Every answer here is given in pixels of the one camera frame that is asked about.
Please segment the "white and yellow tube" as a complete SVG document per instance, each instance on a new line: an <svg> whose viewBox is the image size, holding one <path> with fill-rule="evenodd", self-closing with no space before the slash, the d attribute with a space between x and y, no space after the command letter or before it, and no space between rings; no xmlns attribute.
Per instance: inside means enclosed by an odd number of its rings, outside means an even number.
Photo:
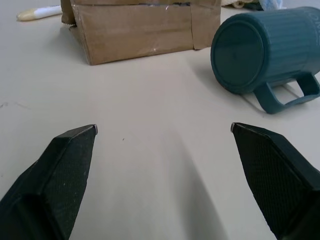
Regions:
<svg viewBox="0 0 320 240"><path fill-rule="evenodd" d="M60 5L47 6L40 8L31 8L24 10L17 14L16 19L19 22L34 21L43 18L48 18L52 16L57 16L62 14L62 8Z"/></svg>

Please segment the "teal ribbed plastic mug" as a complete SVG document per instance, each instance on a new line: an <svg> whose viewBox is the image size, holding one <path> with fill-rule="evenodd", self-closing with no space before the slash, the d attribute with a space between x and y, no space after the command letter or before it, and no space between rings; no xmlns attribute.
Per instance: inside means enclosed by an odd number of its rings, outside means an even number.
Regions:
<svg viewBox="0 0 320 240"><path fill-rule="evenodd" d="M222 87L253 93L268 114L314 100L320 97L320 9L236 14L215 33L210 62Z"/></svg>

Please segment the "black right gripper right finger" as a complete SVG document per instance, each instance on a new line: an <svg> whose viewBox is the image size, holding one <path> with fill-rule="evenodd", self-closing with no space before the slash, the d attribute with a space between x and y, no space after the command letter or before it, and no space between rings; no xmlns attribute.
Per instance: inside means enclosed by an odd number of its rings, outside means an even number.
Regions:
<svg viewBox="0 0 320 240"><path fill-rule="evenodd" d="M281 134L234 122L253 197L277 240L320 240L320 171Z"/></svg>

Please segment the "cream and blue towel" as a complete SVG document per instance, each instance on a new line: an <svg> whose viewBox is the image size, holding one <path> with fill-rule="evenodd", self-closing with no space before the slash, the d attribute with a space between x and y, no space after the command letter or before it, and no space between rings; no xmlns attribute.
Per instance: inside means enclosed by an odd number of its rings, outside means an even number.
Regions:
<svg viewBox="0 0 320 240"><path fill-rule="evenodd" d="M254 11L281 10L283 0L221 0L222 7L233 7L235 9L249 9Z"/></svg>

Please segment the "brown cardboard box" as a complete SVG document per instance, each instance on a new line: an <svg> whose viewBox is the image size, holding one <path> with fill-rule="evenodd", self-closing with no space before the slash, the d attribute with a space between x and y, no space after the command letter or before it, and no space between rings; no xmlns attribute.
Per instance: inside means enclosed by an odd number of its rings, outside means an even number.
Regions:
<svg viewBox="0 0 320 240"><path fill-rule="evenodd" d="M221 0L60 0L61 21L90 65L201 50L221 23Z"/></svg>

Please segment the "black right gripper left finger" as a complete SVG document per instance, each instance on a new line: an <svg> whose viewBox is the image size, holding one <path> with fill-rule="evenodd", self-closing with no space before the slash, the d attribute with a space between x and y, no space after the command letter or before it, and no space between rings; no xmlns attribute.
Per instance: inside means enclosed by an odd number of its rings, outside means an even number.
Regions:
<svg viewBox="0 0 320 240"><path fill-rule="evenodd" d="M0 200L0 240L69 240L97 134L90 124L52 139Z"/></svg>

